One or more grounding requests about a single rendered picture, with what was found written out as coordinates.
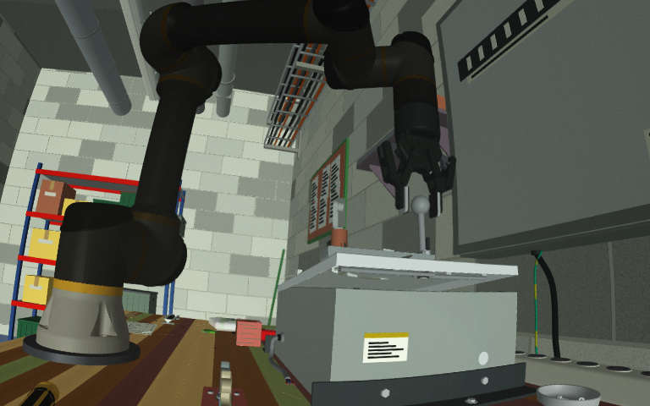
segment ceiling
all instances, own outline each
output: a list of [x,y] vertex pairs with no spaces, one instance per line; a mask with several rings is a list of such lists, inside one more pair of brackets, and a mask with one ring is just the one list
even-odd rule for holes
[[[222,0],[205,0],[205,4]],[[148,0],[154,11],[174,0]],[[125,76],[141,77],[119,0],[91,0],[103,35]],[[53,0],[0,0],[0,12],[42,68],[91,72]],[[235,64],[236,89],[275,94],[292,44],[242,44]],[[209,46],[218,56],[218,46]]]

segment metal bowl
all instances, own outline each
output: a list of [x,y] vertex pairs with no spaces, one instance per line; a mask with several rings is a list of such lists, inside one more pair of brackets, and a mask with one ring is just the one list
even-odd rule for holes
[[537,389],[537,400],[544,406],[598,406],[602,394],[590,387],[547,385]]

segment robotic arm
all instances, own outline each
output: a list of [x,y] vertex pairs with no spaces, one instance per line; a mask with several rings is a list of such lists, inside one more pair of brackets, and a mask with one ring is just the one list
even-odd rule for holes
[[[173,202],[185,164],[196,109],[218,88],[222,71],[207,45],[323,43],[325,73],[334,89],[394,88],[396,143],[378,154],[385,180],[398,190],[397,207],[413,172],[431,200],[452,188],[454,158],[442,163],[434,58],[416,32],[375,47],[362,0],[271,0],[159,8],[144,23],[140,48],[160,73],[160,102],[132,208],[75,203],[61,227],[52,297],[26,353],[75,365],[122,364],[140,356],[129,341],[124,283],[162,286],[185,266]],[[441,205],[431,205],[438,215]]]

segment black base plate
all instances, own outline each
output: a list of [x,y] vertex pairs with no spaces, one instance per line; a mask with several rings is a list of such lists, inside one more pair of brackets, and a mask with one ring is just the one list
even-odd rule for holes
[[78,354],[58,351],[57,349],[46,348],[36,342],[36,335],[32,334],[24,338],[24,351],[46,361],[58,362],[59,364],[71,365],[116,365],[135,361],[140,357],[138,344],[129,343],[128,349],[116,354]]

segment purple bracket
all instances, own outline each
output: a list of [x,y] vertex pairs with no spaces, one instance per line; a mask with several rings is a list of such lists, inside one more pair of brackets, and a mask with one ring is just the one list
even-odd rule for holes
[[[439,146],[444,150],[444,153],[449,156],[449,131],[447,130],[447,112],[441,108],[439,111]],[[390,131],[390,135],[387,138],[388,141],[395,146],[394,143],[394,129]],[[385,188],[390,192],[394,197],[394,186],[392,184],[386,184],[383,180],[383,170],[380,168],[380,160],[377,158],[377,147],[382,144],[384,140],[379,141],[373,148],[371,148],[365,155],[360,158],[357,162],[357,169],[361,171],[370,171],[380,179]],[[399,166],[399,158],[394,154],[394,164]]]

